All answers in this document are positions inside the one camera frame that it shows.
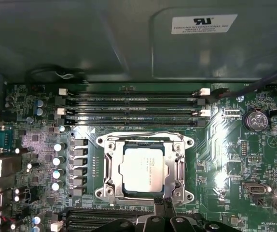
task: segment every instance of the cpu socket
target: cpu socket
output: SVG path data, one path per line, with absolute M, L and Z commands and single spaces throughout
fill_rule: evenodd
M 185 150 L 192 138 L 171 132 L 113 132 L 97 138 L 104 148 L 104 182 L 95 196 L 110 204 L 153 205 L 171 197 L 174 205 L 194 200 L 185 190 Z

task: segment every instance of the black cable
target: black cable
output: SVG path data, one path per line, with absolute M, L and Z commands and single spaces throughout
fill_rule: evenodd
M 263 77 L 261 78 L 260 80 L 254 82 L 253 84 L 241 89 L 241 90 L 238 90 L 238 91 L 235 91 L 235 92 L 225 92 L 223 94 L 221 94 L 218 99 L 221 99 L 221 98 L 231 98 L 231 97 L 238 97 L 238 96 L 242 96 L 242 95 L 245 95 L 247 93 L 250 93 L 250 92 L 253 92 L 259 88 L 262 88 L 274 81 L 277 80 L 277 71 L 275 71 L 274 73 L 272 73 L 271 75 L 267 76 L 267 77 Z

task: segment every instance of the label sticker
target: label sticker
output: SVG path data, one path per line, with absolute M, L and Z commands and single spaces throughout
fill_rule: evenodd
M 236 17 L 236 14 L 174 17 L 172 34 L 225 33 Z

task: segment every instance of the ul logo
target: ul logo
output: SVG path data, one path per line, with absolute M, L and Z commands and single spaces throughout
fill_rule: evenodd
M 211 24 L 211 18 L 195 18 L 193 19 L 196 25 L 208 25 Z

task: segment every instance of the motherboard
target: motherboard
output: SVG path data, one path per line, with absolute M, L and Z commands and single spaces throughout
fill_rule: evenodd
M 247 84 L 7 85 L 0 230 L 91 231 L 155 196 L 244 232 L 277 231 L 277 95 Z

